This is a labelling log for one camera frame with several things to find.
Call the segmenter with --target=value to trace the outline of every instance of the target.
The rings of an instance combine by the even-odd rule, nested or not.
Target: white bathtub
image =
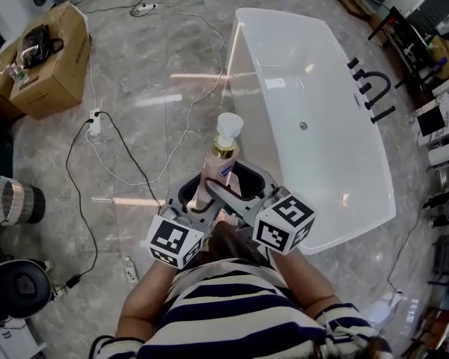
[[[381,135],[348,62],[321,20],[236,11],[227,76],[245,121],[243,156],[317,209],[300,246],[305,254],[339,245],[396,215]]]

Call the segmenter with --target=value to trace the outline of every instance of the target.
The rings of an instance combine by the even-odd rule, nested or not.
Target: electrical cable
[[[393,290],[394,290],[396,293],[400,293],[401,291],[398,290],[398,289],[396,289],[396,287],[394,287],[394,284],[392,284],[392,282],[391,282],[391,276],[392,276],[392,273],[394,272],[394,269],[396,268],[397,262],[399,261],[399,257],[400,257],[400,255],[401,255],[401,253],[403,252],[403,249],[404,249],[404,247],[406,246],[407,241],[409,240],[409,237],[411,236],[411,233],[415,230],[415,228],[416,228],[416,227],[418,226],[418,224],[419,224],[419,219],[421,218],[422,210],[423,210],[423,208],[421,207],[421,209],[419,210],[419,213],[418,213],[418,218],[416,219],[416,222],[415,222],[414,226],[412,227],[412,229],[407,233],[406,240],[404,241],[403,245],[401,246],[401,249],[400,249],[399,252],[397,253],[396,260],[394,261],[394,265],[392,266],[392,269],[391,269],[391,271],[389,272],[389,275],[388,275],[388,278],[387,278],[388,283],[391,285],[391,287],[393,288]]]
[[[187,116],[186,116],[186,129],[185,129],[183,135],[181,136],[180,140],[178,141],[177,145],[173,148],[173,150],[171,151],[170,155],[168,156],[168,159],[166,160],[166,163],[165,163],[165,165],[163,166],[163,169],[160,171],[160,173],[159,173],[159,175],[158,175],[157,178],[155,178],[155,179],[153,179],[153,180],[151,180],[151,181],[148,181],[148,180],[147,180],[147,182],[129,183],[129,182],[127,182],[126,180],[124,180],[124,179],[118,177],[117,175],[113,174],[113,173],[107,168],[107,166],[103,163],[102,159],[100,158],[100,155],[99,155],[99,153],[98,153],[98,150],[94,147],[95,154],[97,155],[97,157],[98,157],[99,161],[101,162],[101,164],[103,165],[103,167],[104,167],[104,168],[105,168],[105,169],[106,169],[106,170],[107,170],[113,177],[118,178],[121,182],[123,182],[123,183],[125,183],[125,184],[127,184],[127,185],[149,185],[149,184],[151,184],[151,183],[158,182],[158,180],[161,178],[161,176],[162,176],[163,173],[165,172],[165,170],[166,170],[168,164],[170,163],[171,157],[173,156],[174,152],[177,151],[178,147],[180,147],[181,143],[183,142],[183,139],[186,137],[186,135],[187,135],[188,132],[189,132],[189,118],[190,118],[190,115],[191,115],[191,113],[192,113],[193,106],[194,106],[195,104],[197,104],[197,103],[203,101],[204,99],[206,99],[209,95],[211,95],[211,94],[216,90],[216,88],[218,87],[218,84],[219,84],[219,80],[220,80],[221,77],[223,76],[223,72],[224,72],[224,70],[225,70],[224,67],[223,67],[223,62],[222,62],[222,57],[221,57],[221,50],[223,50],[223,48],[225,47],[225,44],[226,44],[226,41],[227,41],[227,37],[226,37],[226,35],[225,35],[223,32],[221,32],[219,29],[217,29],[217,28],[214,27],[212,24],[210,24],[210,22],[209,22],[205,17],[203,17],[202,15],[197,15],[197,14],[193,14],[193,13],[179,13],[179,12],[150,13],[150,16],[151,16],[151,15],[178,15],[178,16],[191,16],[191,17],[199,17],[199,18],[201,18],[202,20],[204,20],[205,23],[206,23],[209,27],[211,27],[211,29],[214,29],[215,31],[217,31],[217,32],[223,37],[223,43],[222,43],[222,45],[219,47],[219,50],[218,50],[218,60],[219,60],[220,71],[219,71],[218,77],[216,78],[216,82],[215,82],[215,84],[213,85],[213,87],[211,88],[211,90],[209,90],[209,91],[208,91],[206,94],[204,94],[201,98],[199,98],[199,99],[195,100],[194,102],[192,102],[192,104],[189,106],[188,114],[187,114]]]
[[[95,87],[93,86],[93,70],[91,69],[91,50],[90,55],[88,56],[90,59],[90,81],[91,81],[91,90],[93,91],[93,98],[95,100],[95,109],[97,108],[97,94],[95,93]]]
[[[105,12],[107,10],[121,9],[121,8],[133,8],[135,5],[121,5],[119,7],[110,7],[110,8],[102,8],[96,10],[89,10],[87,12],[83,12],[84,14],[95,13],[95,12]]]
[[[23,321],[23,326],[20,327],[0,327],[0,330],[23,330],[26,327],[27,323]]]
[[[129,14],[130,14],[130,16],[135,16],[135,17],[140,17],[140,16],[136,16],[136,14],[137,14],[137,12],[135,12],[135,13],[133,13],[133,11],[143,2],[144,0],[140,0],[139,2],[138,2],[138,4],[136,4],[132,9],[131,9],[131,11],[129,12]]]
[[[94,267],[95,267],[95,264],[97,263],[97,259],[98,259],[98,246],[97,246],[97,240],[95,239],[95,235],[94,235],[93,232],[91,231],[90,225],[88,224],[87,220],[85,219],[85,216],[83,215],[83,209],[82,209],[82,193],[81,193],[80,190],[78,189],[78,186],[76,185],[75,180],[73,179],[73,177],[72,177],[72,175],[71,175],[71,173],[70,173],[70,170],[68,169],[68,161],[69,161],[70,155],[71,155],[71,153],[72,153],[73,145],[75,144],[76,139],[78,138],[78,136],[79,136],[80,133],[82,132],[82,130],[83,130],[83,128],[85,127],[85,125],[86,125],[87,123],[90,123],[90,122],[91,122],[91,120],[86,120],[86,121],[82,124],[82,126],[80,127],[80,130],[78,131],[78,133],[76,133],[76,136],[75,136],[75,138],[73,139],[72,144],[70,145],[70,151],[68,152],[67,160],[66,160],[66,162],[65,162],[65,168],[67,169],[68,176],[69,176],[70,179],[72,180],[72,183],[73,183],[73,185],[75,186],[76,191],[78,192],[78,203],[79,203],[80,215],[81,215],[82,220],[84,221],[85,225],[87,226],[88,231],[90,232],[91,238],[92,238],[92,240],[93,240],[93,244],[94,244],[94,248],[95,248],[95,257],[94,257],[94,260],[93,260],[93,263],[92,263],[91,267],[90,267],[88,270],[82,272],[81,274],[76,275],[75,277],[72,277],[72,278],[67,282],[67,285],[66,285],[66,286],[68,286],[69,288],[75,286],[75,284],[77,284],[77,283],[79,282],[80,278],[81,278],[83,275],[85,275],[85,274],[89,273],[91,270],[93,270]]]
[[[401,246],[401,249],[399,249],[399,252],[397,253],[396,260],[394,261],[394,264],[393,264],[393,266],[392,266],[392,269],[391,269],[391,271],[389,272],[389,275],[388,275],[388,277],[387,277],[387,281],[388,281],[389,285],[390,285],[390,286],[392,287],[392,289],[396,292],[396,294],[401,295],[401,299],[396,303],[396,306],[394,306],[394,312],[391,313],[391,314],[392,314],[391,319],[389,320],[389,322],[388,322],[383,328],[381,328],[381,329],[379,330],[379,334],[381,334],[381,333],[382,333],[386,328],[388,328],[389,325],[392,323],[392,321],[394,320],[394,317],[396,316],[397,308],[399,307],[399,304],[401,303],[401,301],[402,301],[403,298],[404,298],[404,293],[403,293],[401,290],[396,289],[396,287],[394,286],[394,284],[392,284],[392,282],[391,282],[391,276],[392,276],[392,273],[394,272],[394,269],[396,268],[397,262],[399,261],[399,257],[400,257],[400,255],[401,255],[401,252],[403,251],[404,247],[406,246],[406,244],[407,244],[407,242],[408,242],[408,240],[409,240],[409,237],[411,236],[412,232],[415,230],[415,228],[416,228],[416,227],[418,226],[418,224],[419,224],[419,219],[421,219],[421,213],[422,213],[423,209],[424,209],[423,207],[420,208],[419,213],[418,213],[418,217],[417,217],[417,219],[416,219],[416,222],[414,223],[414,226],[412,227],[412,229],[407,233],[406,240],[404,241],[403,245]]]
[[[139,164],[137,163],[137,161],[135,160],[135,157],[133,157],[133,155],[132,155],[131,152],[129,151],[128,145],[126,145],[126,142],[125,142],[125,140],[123,139],[123,136],[121,135],[121,132],[120,132],[119,128],[117,128],[117,126],[114,124],[113,119],[112,119],[112,116],[110,116],[110,114],[108,114],[106,111],[98,111],[97,114],[106,114],[106,116],[108,116],[108,118],[109,118],[110,121],[112,122],[112,125],[113,125],[114,129],[117,131],[118,136],[120,137],[121,142],[122,142],[123,145],[125,146],[126,152],[128,153],[129,157],[132,159],[132,161],[135,163],[135,165],[136,165],[136,167],[138,168],[138,170],[140,171],[140,173],[143,174],[143,177],[146,179],[146,181],[147,181],[146,183],[147,183],[147,185],[148,185],[148,188],[150,189],[151,196],[153,197],[153,199],[155,200],[156,204],[158,205],[158,212],[159,212],[159,210],[161,210],[161,208],[162,208],[162,204],[156,199],[155,194],[153,193],[153,189],[151,188],[150,181],[148,180],[147,175],[146,175],[145,172],[140,168],[140,165],[139,165]]]
[[[134,16],[135,14],[133,13],[134,10],[143,2],[143,0],[140,0],[138,3],[134,4],[134,5],[119,5],[117,7],[110,7],[110,8],[99,8],[96,10],[89,10],[87,12],[84,12],[84,14],[89,14],[89,13],[95,13],[95,12],[106,12],[107,10],[114,10],[114,9],[124,9],[124,8],[132,8],[131,11],[129,12],[130,16]]]

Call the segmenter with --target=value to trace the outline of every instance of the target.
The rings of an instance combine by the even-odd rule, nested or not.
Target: pump dispenser
[[[218,116],[215,137],[211,150],[204,159],[203,170],[201,171],[200,187],[198,189],[197,208],[203,209],[210,201],[211,197],[204,187],[207,178],[217,180],[223,185],[228,185],[230,173],[239,154],[239,146],[235,137],[241,132],[243,125],[242,118],[234,113],[222,113]]]

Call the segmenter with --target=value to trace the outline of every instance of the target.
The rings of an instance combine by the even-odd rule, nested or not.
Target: striped shirt
[[[351,304],[311,319],[279,273],[231,259],[179,273],[155,334],[146,343],[106,338],[97,358],[306,358],[316,347],[353,358],[376,335]],[[383,346],[379,356],[392,358]]]

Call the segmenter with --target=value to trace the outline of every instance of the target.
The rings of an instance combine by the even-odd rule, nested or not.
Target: marble floor
[[[79,7],[91,11],[137,1],[84,0]],[[349,16],[335,0],[146,1],[171,1],[175,6],[159,4],[155,13],[204,15],[228,35],[238,7],[262,7],[316,17],[328,23],[349,58],[356,56],[366,69],[380,70],[393,82],[397,80],[382,48],[367,41],[370,33],[367,24]],[[88,14],[88,27],[93,37],[91,70],[97,105],[113,117],[132,154],[154,180],[186,128],[189,105],[214,83],[212,79],[174,75],[218,73],[217,52],[222,39],[197,17],[147,15],[138,19],[131,17],[127,9]],[[396,317],[386,319],[385,305],[392,296],[386,277],[433,184],[425,173],[426,159],[406,125],[411,104],[404,89],[392,90],[377,107],[384,109],[391,105],[396,105],[397,112],[380,121],[379,129],[391,167],[396,217],[310,260],[330,278],[341,299],[353,302],[379,328],[391,322],[383,334],[396,353],[400,353],[430,296],[426,283],[435,232],[427,226],[426,217],[421,217],[391,277],[394,285],[403,290],[404,299]],[[94,106],[88,72],[80,106],[40,122],[26,117],[13,128],[15,177],[42,188],[47,210],[37,225],[4,230],[2,244],[16,257],[54,260],[52,279],[56,283],[89,268],[94,255],[91,238],[79,216],[77,192],[65,170],[73,137]],[[230,92],[223,85],[195,105],[189,134],[164,174],[153,184],[158,198],[165,197],[170,182],[201,167],[215,134],[217,115],[230,110],[233,110]],[[111,124],[107,119],[102,124],[103,133],[92,138],[92,142],[103,161],[128,182],[142,182],[143,177]],[[79,285],[33,318],[48,343],[48,358],[83,358],[95,336],[113,334],[121,305],[130,290],[122,258],[132,257],[139,275],[152,263],[143,248],[156,212],[147,187],[125,185],[110,176],[84,134],[73,148],[70,170],[82,192],[84,214],[97,237],[100,253],[96,268]]]

